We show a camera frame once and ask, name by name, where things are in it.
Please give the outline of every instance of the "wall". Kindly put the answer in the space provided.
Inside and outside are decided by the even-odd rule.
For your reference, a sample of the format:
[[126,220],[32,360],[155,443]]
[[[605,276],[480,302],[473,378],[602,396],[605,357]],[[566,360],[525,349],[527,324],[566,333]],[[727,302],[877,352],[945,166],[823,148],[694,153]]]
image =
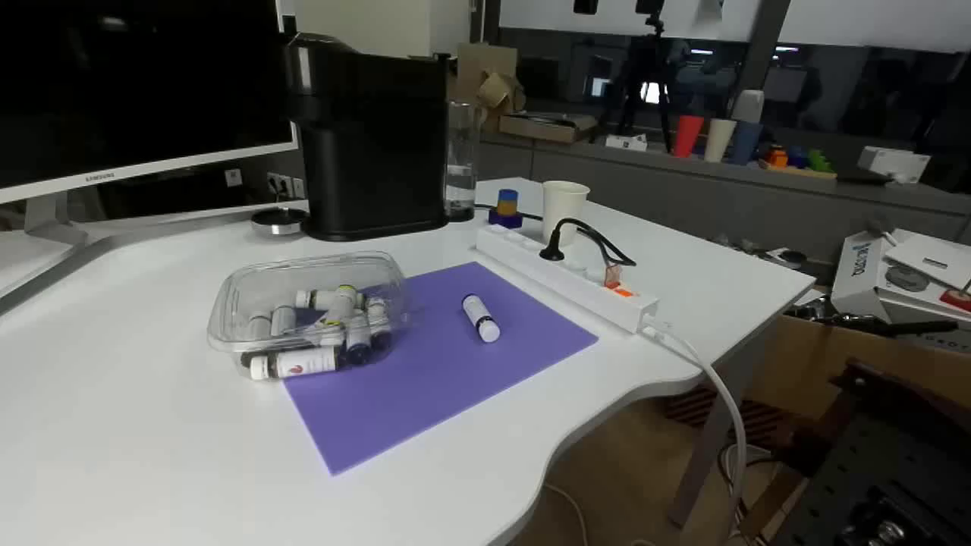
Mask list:
[[408,58],[468,44],[468,10],[468,0],[298,0],[298,23],[359,51]]
[[298,26],[359,51],[429,54],[429,0],[298,0]]

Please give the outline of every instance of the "computer monitor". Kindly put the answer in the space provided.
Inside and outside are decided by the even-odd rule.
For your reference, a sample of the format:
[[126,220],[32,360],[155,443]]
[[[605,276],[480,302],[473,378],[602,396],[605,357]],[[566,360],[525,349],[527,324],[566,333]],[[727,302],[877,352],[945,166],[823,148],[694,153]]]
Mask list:
[[298,148],[275,0],[0,0],[0,204]]

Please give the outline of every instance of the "background desk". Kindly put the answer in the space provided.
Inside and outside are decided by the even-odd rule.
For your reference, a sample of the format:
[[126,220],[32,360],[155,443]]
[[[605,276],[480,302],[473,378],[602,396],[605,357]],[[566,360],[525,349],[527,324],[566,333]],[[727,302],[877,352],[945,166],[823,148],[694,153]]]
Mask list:
[[[589,206],[587,218],[639,265],[628,284],[658,295],[658,318],[705,357],[757,336],[811,284],[605,206]],[[225,225],[119,248],[3,315],[0,543],[509,541],[558,448],[628,401],[689,392],[699,369],[519,282],[602,343],[332,475],[284,387],[244,378],[207,346],[209,306],[236,268],[389,251],[415,276],[469,262],[469,239],[473,225],[450,225],[351,247],[266,242],[250,225]],[[52,251],[0,233],[0,284]],[[595,248],[575,242],[571,258],[595,258]]]

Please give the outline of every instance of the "white cable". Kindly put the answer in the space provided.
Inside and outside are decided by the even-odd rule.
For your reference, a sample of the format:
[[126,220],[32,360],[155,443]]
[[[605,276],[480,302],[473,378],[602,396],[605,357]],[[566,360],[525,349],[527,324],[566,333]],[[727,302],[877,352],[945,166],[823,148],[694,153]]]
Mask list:
[[661,327],[652,324],[652,327],[644,327],[639,333],[645,341],[658,343],[661,349],[680,356],[683,360],[694,365],[717,384],[721,404],[727,407],[731,427],[733,427],[733,475],[727,475],[727,499],[731,499],[731,531],[726,537],[726,543],[727,543],[731,534],[733,534],[733,513],[738,513],[738,505],[741,505],[746,461],[749,461],[746,423],[741,420],[738,401],[731,396],[731,392],[721,382],[721,376],[705,357],[699,357],[693,343],[680,341],[669,324],[661,324]]
[[582,519],[582,511],[581,505],[558,484],[546,483],[546,491],[558,495],[560,502],[571,505],[571,511],[575,513],[575,524],[581,524],[581,543],[589,546],[589,534],[587,534],[587,519]]

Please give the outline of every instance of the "power cord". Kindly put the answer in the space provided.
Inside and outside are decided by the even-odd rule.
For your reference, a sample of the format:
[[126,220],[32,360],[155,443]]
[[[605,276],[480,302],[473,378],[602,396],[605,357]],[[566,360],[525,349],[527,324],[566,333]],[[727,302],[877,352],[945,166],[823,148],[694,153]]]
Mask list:
[[551,484],[551,483],[546,483],[542,487],[571,505],[571,511],[573,511],[573,517],[575,517],[575,524],[581,524],[581,543],[589,546],[589,531],[587,531],[582,506],[581,506],[564,487],[558,487],[558,484]]
[[738,506],[741,491],[743,491],[743,480],[746,480],[746,461],[749,461],[749,438],[746,438],[746,423],[741,420],[738,401],[731,396],[727,384],[721,382],[721,376],[693,349],[693,343],[680,341],[670,324],[645,324],[639,332],[645,341],[658,343],[665,352],[694,365],[709,384],[718,392],[721,404],[727,407],[731,416],[731,427],[733,427],[733,474],[727,475],[727,499],[731,499],[731,527],[726,543],[733,537],[733,524],[738,524]]
[[[726,443],[726,448],[721,448],[721,455],[718,455],[718,475],[721,475],[726,483],[731,483],[731,480],[727,480],[727,470],[726,470],[726,455],[727,455],[727,448],[731,448],[731,443]],[[763,463],[776,463],[776,461],[781,461],[776,455],[753,459],[753,461],[746,461],[746,470],[749,470],[749,468],[763,468]],[[741,513],[741,517],[749,517],[749,506],[746,506],[743,495],[738,499],[738,513]],[[746,543],[757,543],[757,546],[769,543],[765,534],[753,534],[753,537],[733,534],[731,541],[746,541]]]

